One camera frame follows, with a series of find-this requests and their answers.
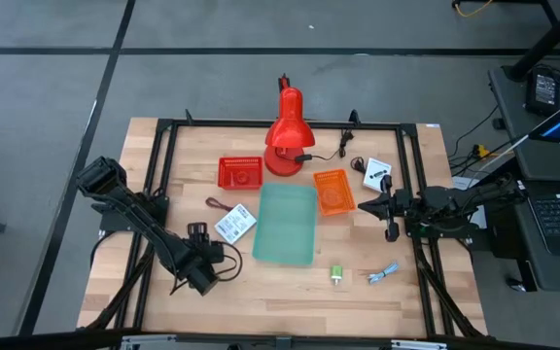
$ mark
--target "table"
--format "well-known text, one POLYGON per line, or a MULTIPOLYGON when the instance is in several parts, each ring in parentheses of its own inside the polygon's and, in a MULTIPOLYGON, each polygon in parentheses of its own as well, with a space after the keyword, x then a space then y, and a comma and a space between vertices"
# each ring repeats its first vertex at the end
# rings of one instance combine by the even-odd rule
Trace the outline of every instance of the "table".
MULTIPOLYGON (((129 187, 141 191, 157 120, 131 120, 120 162, 129 187)), ((221 239, 213 225, 226 212, 208 208, 204 200, 214 196, 227 205, 242 203, 258 216, 259 191, 225 191, 217 187, 219 157, 262 155, 266 128, 180 126, 167 195, 170 197, 166 228, 184 234, 188 223, 209 224, 211 239, 221 239)), ((308 152, 328 157, 338 147, 339 131, 313 129, 316 146, 308 152)), ((401 185, 400 161, 394 132, 354 130, 347 156, 330 161, 314 159, 292 177, 277 177, 265 170, 266 182, 313 185, 316 171, 346 170, 357 203, 377 193, 363 188, 363 175, 350 168, 350 159, 375 157, 393 166, 394 188, 401 185)), ((418 125, 419 141, 429 185, 451 186, 450 171, 441 131, 437 125, 418 125)), ((159 159, 163 159, 163 142, 159 159)), ((409 140, 406 148, 411 150, 409 140)), ((410 158, 412 184, 418 189, 410 158)), ((292 334, 327 336, 425 337, 417 273, 411 241, 402 235, 395 243, 383 237, 384 222, 361 210, 317 219, 315 258, 312 266, 294 267, 258 262, 251 256, 256 230, 237 243, 243 254, 241 275, 218 284, 207 296, 183 288, 168 295, 172 276, 156 261, 144 314, 144 331, 213 334, 292 334), (400 270, 378 285, 367 275, 392 261, 400 270), (343 280, 334 286, 330 267, 344 267, 343 280)), ((97 250, 79 316, 79 326, 91 322, 120 287, 131 234, 116 233, 97 250)), ((448 292, 476 328, 486 332, 468 252, 454 240, 440 240, 440 255, 448 292)), ((137 299, 129 300, 126 325, 130 325, 137 299)), ((437 329, 441 333, 438 299, 432 293, 437 329)))
MULTIPOLYGON (((509 138, 513 139, 528 133, 544 120, 526 112, 522 106, 525 100, 526 83, 511 81, 500 68, 491 70, 489 79, 509 138)), ((512 172, 519 174, 523 180, 560 182, 560 145, 527 140, 514 152, 515 157, 493 173, 512 172), (550 159, 550 166, 546 166, 546 159, 550 159)), ((545 249, 542 234, 530 205, 525 202, 516 205, 513 209, 509 212, 512 216, 504 218, 498 215, 492 216, 487 211, 488 226, 492 226, 490 224, 492 221, 496 223, 494 228, 507 232, 507 234, 499 234, 503 240, 497 239, 496 245, 492 247, 495 255, 517 260, 527 290, 536 289, 535 282, 537 282, 537 285, 544 290, 560 291, 560 257, 551 255, 545 249)))

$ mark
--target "translucent green tray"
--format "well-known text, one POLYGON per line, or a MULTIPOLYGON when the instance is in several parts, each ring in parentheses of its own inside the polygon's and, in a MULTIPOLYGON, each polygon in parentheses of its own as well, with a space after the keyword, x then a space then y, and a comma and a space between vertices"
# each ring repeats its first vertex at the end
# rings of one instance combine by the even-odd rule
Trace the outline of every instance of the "translucent green tray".
POLYGON ((264 184, 252 255, 271 263, 312 264, 316 226, 314 188, 264 184))

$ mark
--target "lamp base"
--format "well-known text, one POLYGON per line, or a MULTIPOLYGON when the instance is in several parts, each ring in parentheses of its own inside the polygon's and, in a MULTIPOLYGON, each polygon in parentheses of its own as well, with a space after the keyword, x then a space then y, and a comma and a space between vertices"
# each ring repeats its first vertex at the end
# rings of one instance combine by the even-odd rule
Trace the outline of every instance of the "lamp base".
POLYGON ((286 153, 281 157, 276 153, 276 147, 267 146, 264 150, 264 165, 274 175, 291 176, 295 175, 302 166, 302 163, 295 162, 293 159, 303 155, 303 149, 286 149, 286 153))

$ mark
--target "blue cable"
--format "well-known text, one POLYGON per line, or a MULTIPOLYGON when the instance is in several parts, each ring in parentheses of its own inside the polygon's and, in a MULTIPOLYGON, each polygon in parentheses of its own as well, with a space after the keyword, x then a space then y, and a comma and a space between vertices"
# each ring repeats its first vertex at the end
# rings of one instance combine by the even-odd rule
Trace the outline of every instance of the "blue cable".
POLYGON ((399 264, 397 262, 391 263, 388 267, 386 267, 383 271, 379 273, 372 273, 368 276, 368 283, 375 284, 381 281, 382 278, 388 276, 389 274, 397 271, 399 269, 399 264))

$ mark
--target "red basket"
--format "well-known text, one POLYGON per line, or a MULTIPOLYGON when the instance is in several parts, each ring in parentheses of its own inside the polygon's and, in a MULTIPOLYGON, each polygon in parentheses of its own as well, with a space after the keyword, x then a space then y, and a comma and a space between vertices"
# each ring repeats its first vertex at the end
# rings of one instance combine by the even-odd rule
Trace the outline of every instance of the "red basket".
POLYGON ((262 157, 220 158, 219 187, 225 190, 257 190, 262 184, 262 157))
POLYGON ((319 208, 323 216, 347 213, 356 209, 345 170, 314 173, 319 208))

